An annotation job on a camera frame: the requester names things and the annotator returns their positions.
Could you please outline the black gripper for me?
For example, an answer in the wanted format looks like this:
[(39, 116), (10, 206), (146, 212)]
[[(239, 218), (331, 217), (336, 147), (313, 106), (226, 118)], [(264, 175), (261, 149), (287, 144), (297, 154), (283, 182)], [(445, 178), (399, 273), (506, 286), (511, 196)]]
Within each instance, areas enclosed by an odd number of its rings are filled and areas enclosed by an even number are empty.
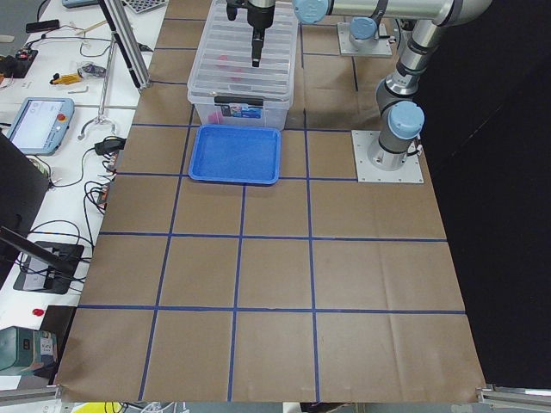
[(238, 9), (247, 11), (247, 21), (253, 27), (251, 39), (251, 64), (258, 67), (262, 58), (265, 30), (274, 21), (275, 0), (227, 0), (226, 14), (230, 21), (237, 18)]

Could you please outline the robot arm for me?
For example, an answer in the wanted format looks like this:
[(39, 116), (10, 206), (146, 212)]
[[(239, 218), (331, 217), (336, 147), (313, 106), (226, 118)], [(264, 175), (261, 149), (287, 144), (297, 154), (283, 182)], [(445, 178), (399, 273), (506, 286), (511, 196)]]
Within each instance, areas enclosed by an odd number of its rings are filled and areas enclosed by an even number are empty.
[(383, 17), (414, 22), (410, 37), (399, 49), (392, 74), (381, 80), (375, 99), (381, 115), (381, 131), (370, 150), (371, 162), (382, 170), (397, 170), (408, 157), (408, 149), (424, 125), (424, 112), (412, 98), (430, 56), (449, 27), (465, 24), (483, 14), (490, 1), (293, 1), (295, 16), (305, 24), (316, 24), (328, 15)]
[(367, 40), (387, 40), (386, 34), (381, 34), (381, 21), (371, 17), (353, 17), (350, 21), (349, 38), (352, 42)]

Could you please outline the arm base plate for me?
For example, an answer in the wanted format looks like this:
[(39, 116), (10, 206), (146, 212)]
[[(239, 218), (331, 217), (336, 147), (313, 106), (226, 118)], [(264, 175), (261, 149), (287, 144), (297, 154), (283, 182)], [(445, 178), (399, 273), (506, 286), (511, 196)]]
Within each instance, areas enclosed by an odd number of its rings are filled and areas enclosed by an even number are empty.
[(378, 35), (378, 30), (375, 29), (373, 35), (368, 39), (355, 37), (350, 26), (350, 22), (340, 22), (337, 25), (339, 52), (341, 55), (379, 59), (390, 59), (393, 56), (389, 41), (390, 37), (387, 35), (384, 24), (379, 26), (381, 35)]
[(415, 142), (399, 154), (385, 151), (379, 131), (352, 130), (356, 179), (360, 183), (423, 184), (420, 155)]

